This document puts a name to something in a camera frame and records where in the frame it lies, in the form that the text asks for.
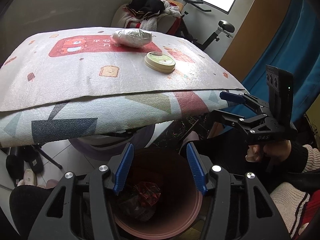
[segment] red rectangle print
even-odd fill
[[[153,42],[141,47],[131,48],[116,43],[111,35],[74,36],[58,41],[49,53],[49,57],[60,57],[83,52],[161,52]]]

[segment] slipper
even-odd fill
[[[40,154],[31,145],[22,148],[22,157],[29,164],[30,169],[35,174],[41,173],[43,171],[43,162]]]
[[[36,175],[30,169],[26,169],[26,171],[24,172],[23,181],[25,185],[37,185]]]
[[[41,188],[45,188],[46,189],[45,185],[42,185],[42,184],[37,185],[37,187],[41,187]]]
[[[5,167],[9,176],[12,178],[15,187],[18,182],[23,179],[23,158],[19,147],[9,148],[7,159],[5,160]]]
[[[17,187],[18,187],[18,186],[21,186],[21,185],[25,185],[23,179],[18,182]]]
[[[59,183],[59,181],[57,181],[55,179],[49,179],[47,181],[46,188],[53,188],[53,187],[57,186],[58,183]]]

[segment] black slipper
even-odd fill
[[[23,179],[24,163],[23,158],[18,147],[11,147],[8,151],[7,159],[5,160],[5,167],[7,168],[10,178],[13,180],[15,186]]]
[[[35,174],[43,171],[41,156],[31,145],[21,147],[21,156]]]

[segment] black sleeve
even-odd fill
[[[307,165],[308,150],[299,143],[291,141],[291,152],[289,157],[282,162],[278,168],[282,171],[303,172]]]

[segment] cartoon bear print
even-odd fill
[[[63,43],[63,47],[61,48],[60,54],[67,54],[69,52],[80,51],[87,46],[88,45],[86,44],[85,38],[66,40]]]

